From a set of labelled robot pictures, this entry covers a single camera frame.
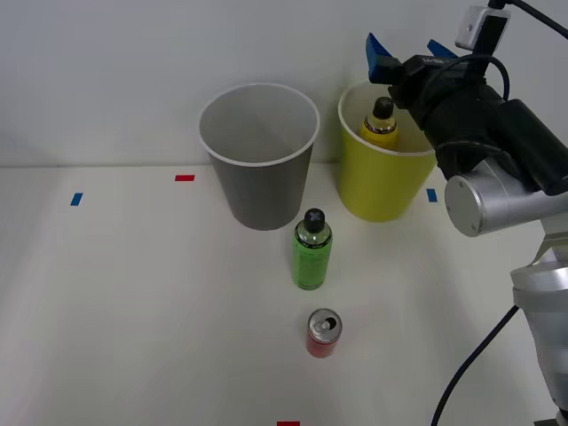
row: green bottle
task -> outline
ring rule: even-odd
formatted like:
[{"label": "green bottle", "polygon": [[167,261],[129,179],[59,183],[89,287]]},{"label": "green bottle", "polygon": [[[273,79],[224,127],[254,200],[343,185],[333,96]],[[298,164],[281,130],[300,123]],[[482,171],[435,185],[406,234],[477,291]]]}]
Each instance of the green bottle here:
[{"label": "green bottle", "polygon": [[294,282],[314,290],[326,278],[333,236],[320,209],[309,209],[294,230]]}]

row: white wall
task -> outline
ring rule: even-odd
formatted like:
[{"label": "white wall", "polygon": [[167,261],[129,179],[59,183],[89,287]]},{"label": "white wall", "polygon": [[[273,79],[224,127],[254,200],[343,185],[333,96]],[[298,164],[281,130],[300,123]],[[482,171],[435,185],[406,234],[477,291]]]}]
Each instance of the white wall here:
[{"label": "white wall", "polygon": [[[568,25],[565,0],[532,3]],[[324,118],[314,160],[329,160],[338,152],[335,103],[366,75],[367,33],[402,59],[427,53],[430,38],[452,46],[469,4],[3,0],[0,165],[205,162],[201,106],[255,80],[287,83],[314,99]],[[497,56],[511,73],[512,97],[568,141],[568,42],[513,10]],[[501,87],[493,71],[490,82]]]}]

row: soda can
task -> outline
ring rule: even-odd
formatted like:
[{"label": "soda can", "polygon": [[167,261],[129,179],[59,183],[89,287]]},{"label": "soda can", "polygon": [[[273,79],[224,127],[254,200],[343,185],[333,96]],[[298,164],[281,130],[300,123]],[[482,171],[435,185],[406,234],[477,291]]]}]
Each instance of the soda can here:
[{"label": "soda can", "polygon": [[331,309],[318,309],[308,319],[305,347],[315,358],[331,355],[343,330],[343,323]]}]

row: can lid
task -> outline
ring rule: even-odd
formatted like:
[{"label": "can lid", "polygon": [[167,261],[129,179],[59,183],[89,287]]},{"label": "can lid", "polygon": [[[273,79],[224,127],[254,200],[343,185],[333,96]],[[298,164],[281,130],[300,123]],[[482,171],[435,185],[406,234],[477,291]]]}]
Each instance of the can lid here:
[{"label": "can lid", "polygon": [[308,319],[308,333],[318,342],[333,343],[339,339],[343,323],[331,309],[318,309]]},{"label": "can lid", "polygon": [[326,226],[326,215],[320,209],[309,209],[304,215],[304,226],[310,233],[320,233]]}]

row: table surface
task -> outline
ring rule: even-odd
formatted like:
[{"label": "table surface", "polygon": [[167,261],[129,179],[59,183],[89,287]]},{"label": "table surface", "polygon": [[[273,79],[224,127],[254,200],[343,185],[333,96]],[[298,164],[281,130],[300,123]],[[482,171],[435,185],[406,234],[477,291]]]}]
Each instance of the table surface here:
[{"label": "table surface", "polygon": [[[323,209],[334,231],[327,281],[309,292],[290,275],[300,215],[245,228],[210,166],[0,170],[0,424],[430,424],[512,306],[509,271],[532,260],[540,224],[461,235],[437,170],[400,220],[370,224],[335,172],[313,164],[306,184],[302,211]],[[328,359],[304,348],[320,307],[344,324]],[[440,424],[555,414],[518,314]]]}]

